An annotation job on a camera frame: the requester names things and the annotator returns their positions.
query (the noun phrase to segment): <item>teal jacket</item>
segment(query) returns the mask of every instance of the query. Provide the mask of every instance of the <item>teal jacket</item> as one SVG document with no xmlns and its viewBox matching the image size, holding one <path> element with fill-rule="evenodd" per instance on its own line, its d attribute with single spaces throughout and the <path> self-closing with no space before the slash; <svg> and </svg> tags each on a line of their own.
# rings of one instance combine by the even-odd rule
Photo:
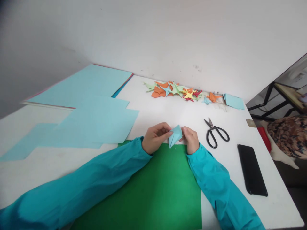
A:
<svg viewBox="0 0 307 230">
<path fill-rule="evenodd" d="M 152 156 L 143 138 L 101 154 L 76 171 L 38 186 L 0 210 L 0 229 L 60 229 L 121 188 Z M 265 229 L 229 173 L 200 144 L 188 161 L 222 229 Z"/>
</svg>

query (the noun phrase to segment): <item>finger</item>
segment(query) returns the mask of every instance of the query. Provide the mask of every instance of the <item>finger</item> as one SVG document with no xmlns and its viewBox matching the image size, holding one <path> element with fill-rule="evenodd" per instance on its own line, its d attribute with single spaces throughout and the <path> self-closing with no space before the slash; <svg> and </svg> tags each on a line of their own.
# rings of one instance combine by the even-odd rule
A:
<svg viewBox="0 0 307 230">
<path fill-rule="evenodd" d="M 155 138 L 159 143 L 163 143 L 166 139 L 168 139 L 171 135 L 173 134 L 173 132 L 167 132 L 165 134 L 163 134 L 162 136 L 159 136 L 157 138 Z"/>
<path fill-rule="evenodd" d="M 182 142 L 184 139 L 185 139 L 185 136 L 182 135 L 182 138 L 179 141 Z"/>
<path fill-rule="evenodd" d="M 185 127 L 187 128 L 187 130 L 188 130 L 192 135 L 197 134 L 193 129 L 191 129 L 191 128 L 187 127 L 187 126 L 185 126 Z"/>
<path fill-rule="evenodd" d="M 154 128 L 155 130 L 160 130 L 160 129 L 163 129 L 163 128 L 166 129 L 167 131 L 171 131 L 172 130 L 172 128 L 166 122 L 162 122 L 162 123 L 156 124 L 152 128 Z"/>
<path fill-rule="evenodd" d="M 187 141 L 192 140 L 193 134 L 192 134 L 192 132 L 191 132 L 191 129 L 188 128 L 188 127 L 186 127 L 186 126 L 184 126 L 184 127 L 182 128 L 182 130 L 183 130 L 183 134 L 184 134 L 185 138 L 187 139 Z"/>
</svg>

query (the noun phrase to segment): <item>blue paper sheet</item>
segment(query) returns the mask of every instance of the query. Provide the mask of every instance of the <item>blue paper sheet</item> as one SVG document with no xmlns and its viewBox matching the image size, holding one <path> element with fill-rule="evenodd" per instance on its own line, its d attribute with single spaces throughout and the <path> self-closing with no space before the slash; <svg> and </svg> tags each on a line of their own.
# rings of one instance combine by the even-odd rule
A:
<svg viewBox="0 0 307 230">
<path fill-rule="evenodd" d="M 169 137 L 169 148 L 182 138 L 182 130 L 179 125 L 171 130 L 173 134 Z"/>
<path fill-rule="evenodd" d="M 89 96 L 111 97 L 131 75 L 126 71 L 89 65 L 27 101 L 77 108 Z"/>
<path fill-rule="evenodd" d="M 44 136 L 57 125 L 58 124 L 37 124 L 24 138 L 0 157 L 0 161 L 25 159 L 38 146 Z"/>
<path fill-rule="evenodd" d="M 59 124 L 41 146 L 95 148 L 102 143 L 122 143 L 138 116 L 126 109 L 128 101 L 110 97 L 91 97 Z"/>
<path fill-rule="evenodd" d="M 244 102 L 241 98 L 232 96 L 230 94 L 223 94 L 223 97 L 226 101 L 226 105 L 231 106 L 235 109 L 245 110 Z"/>
</svg>

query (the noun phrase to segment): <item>black phone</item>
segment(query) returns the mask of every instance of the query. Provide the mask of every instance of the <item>black phone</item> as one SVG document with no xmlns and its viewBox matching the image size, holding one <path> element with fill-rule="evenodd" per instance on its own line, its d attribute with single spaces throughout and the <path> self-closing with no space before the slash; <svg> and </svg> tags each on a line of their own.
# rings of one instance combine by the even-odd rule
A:
<svg viewBox="0 0 307 230">
<path fill-rule="evenodd" d="M 249 194 L 268 196 L 254 149 L 238 144 L 238 150 L 246 190 Z"/>
</svg>

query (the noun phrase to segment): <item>black scissors handle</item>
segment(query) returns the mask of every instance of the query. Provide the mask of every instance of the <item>black scissors handle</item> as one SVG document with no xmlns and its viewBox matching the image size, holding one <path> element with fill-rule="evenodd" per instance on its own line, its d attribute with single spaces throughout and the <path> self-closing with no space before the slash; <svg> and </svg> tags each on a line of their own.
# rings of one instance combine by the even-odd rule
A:
<svg viewBox="0 0 307 230">
<path fill-rule="evenodd" d="M 214 126 L 214 128 L 217 130 L 218 134 L 221 136 L 221 138 L 222 138 L 224 141 L 228 142 L 228 141 L 230 140 L 229 135 L 228 135 L 228 133 L 227 133 L 225 130 L 223 130 L 223 129 L 220 128 L 220 127 L 216 127 L 216 126 Z M 223 135 L 220 133 L 219 130 L 223 131 L 223 132 L 226 134 L 227 139 L 225 139 L 225 138 L 223 137 Z"/>
<path fill-rule="evenodd" d="M 211 133 L 211 136 L 212 136 L 212 138 L 213 138 L 213 140 L 214 140 L 215 146 L 213 146 L 213 145 L 212 145 L 212 144 L 210 144 L 210 142 L 209 142 L 209 133 Z M 212 130 L 211 130 L 211 129 L 208 129 L 208 131 L 207 131 L 207 135 L 206 135 L 206 139 L 207 139 L 207 143 L 208 143 L 208 145 L 210 145 L 210 147 L 211 147 L 211 148 L 214 148 L 214 149 L 216 149 L 216 148 L 217 148 L 217 142 L 216 142 L 215 137 L 214 137 L 214 136 L 213 136 L 213 134 L 212 134 Z"/>
</svg>

